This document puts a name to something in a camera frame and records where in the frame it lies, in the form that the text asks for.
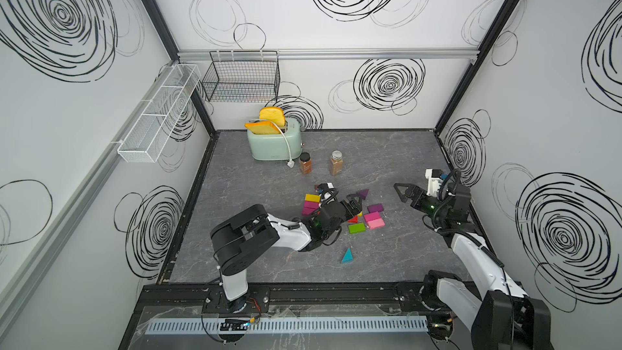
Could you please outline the purple triangle block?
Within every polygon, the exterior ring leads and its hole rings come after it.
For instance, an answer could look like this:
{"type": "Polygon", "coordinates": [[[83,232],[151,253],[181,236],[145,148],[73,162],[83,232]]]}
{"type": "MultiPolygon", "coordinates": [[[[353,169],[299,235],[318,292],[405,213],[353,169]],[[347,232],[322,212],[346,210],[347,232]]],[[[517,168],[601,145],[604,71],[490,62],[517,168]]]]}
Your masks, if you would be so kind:
{"type": "Polygon", "coordinates": [[[369,189],[363,189],[357,191],[356,194],[361,197],[361,199],[366,200],[369,195],[369,189]]]}

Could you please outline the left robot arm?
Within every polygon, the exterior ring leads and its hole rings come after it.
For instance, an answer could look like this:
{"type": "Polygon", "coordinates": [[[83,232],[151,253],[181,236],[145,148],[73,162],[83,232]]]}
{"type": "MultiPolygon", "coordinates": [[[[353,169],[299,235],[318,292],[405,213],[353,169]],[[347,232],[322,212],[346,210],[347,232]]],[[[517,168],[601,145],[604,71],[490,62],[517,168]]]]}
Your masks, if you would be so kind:
{"type": "Polygon", "coordinates": [[[342,225],[363,210],[362,194],[339,200],[339,191],[327,183],[318,186],[317,192],[318,207],[309,215],[285,220],[270,214],[262,204],[254,204],[212,229],[213,258],[227,301],[248,299],[247,269],[269,249],[310,252],[330,246],[342,232],[342,225]]]}

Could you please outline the light pink block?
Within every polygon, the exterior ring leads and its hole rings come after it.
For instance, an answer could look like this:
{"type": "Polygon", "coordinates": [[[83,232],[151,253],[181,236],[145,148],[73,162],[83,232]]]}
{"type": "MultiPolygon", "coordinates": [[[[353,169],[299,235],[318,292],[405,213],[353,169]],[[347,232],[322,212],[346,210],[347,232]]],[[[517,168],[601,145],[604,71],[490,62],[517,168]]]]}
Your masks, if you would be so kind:
{"type": "Polygon", "coordinates": [[[367,221],[366,225],[367,225],[368,229],[374,230],[374,229],[377,229],[377,228],[382,228],[386,224],[385,224],[384,220],[382,220],[382,218],[377,218],[377,219],[374,219],[374,220],[367,221]]]}

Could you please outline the green block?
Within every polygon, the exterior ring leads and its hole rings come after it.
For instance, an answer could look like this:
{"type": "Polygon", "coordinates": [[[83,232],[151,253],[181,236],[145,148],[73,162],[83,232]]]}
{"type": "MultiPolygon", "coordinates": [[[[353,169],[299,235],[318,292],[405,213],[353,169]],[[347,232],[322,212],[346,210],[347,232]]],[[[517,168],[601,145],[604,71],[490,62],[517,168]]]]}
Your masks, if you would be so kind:
{"type": "Polygon", "coordinates": [[[350,234],[364,233],[366,226],[364,224],[350,224],[348,225],[348,232],[350,234]]]}

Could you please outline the teal triangle block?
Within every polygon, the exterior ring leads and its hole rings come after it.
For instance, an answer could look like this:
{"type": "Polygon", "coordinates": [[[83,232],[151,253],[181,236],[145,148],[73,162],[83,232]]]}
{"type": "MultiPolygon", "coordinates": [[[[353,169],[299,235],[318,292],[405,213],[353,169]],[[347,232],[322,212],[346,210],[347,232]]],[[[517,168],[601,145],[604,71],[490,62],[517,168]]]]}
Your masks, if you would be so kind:
{"type": "Polygon", "coordinates": [[[351,249],[348,248],[342,257],[341,263],[349,263],[351,261],[353,261],[353,254],[351,252],[351,249]]]}

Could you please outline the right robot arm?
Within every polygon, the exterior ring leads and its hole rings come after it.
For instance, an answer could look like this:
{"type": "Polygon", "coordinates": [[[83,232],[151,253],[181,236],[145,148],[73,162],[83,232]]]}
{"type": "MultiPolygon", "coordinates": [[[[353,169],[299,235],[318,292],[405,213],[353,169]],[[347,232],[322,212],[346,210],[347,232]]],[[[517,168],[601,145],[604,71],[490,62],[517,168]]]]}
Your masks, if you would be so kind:
{"type": "Polygon", "coordinates": [[[478,289],[473,293],[449,272],[430,271],[420,291],[423,303],[449,307],[469,329],[474,349],[552,348],[549,308],[510,277],[469,221],[469,188],[448,178],[431,178],[427,188],[407,183],[394,188],[403,203],[429,218],[431,230],[460,258],[478,289]]]}

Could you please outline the magenta speckled block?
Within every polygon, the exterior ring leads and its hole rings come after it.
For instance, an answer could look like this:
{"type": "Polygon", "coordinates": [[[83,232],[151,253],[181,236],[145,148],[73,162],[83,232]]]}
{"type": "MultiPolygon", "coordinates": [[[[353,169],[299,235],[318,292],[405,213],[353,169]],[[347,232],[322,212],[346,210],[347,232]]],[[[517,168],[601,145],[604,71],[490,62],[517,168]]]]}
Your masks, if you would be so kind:
{"type": "Polygon", "coordinates": [[[315,212],[314,208],[304,207],[302,211],[303,216],[311,216],[315,212]]]}

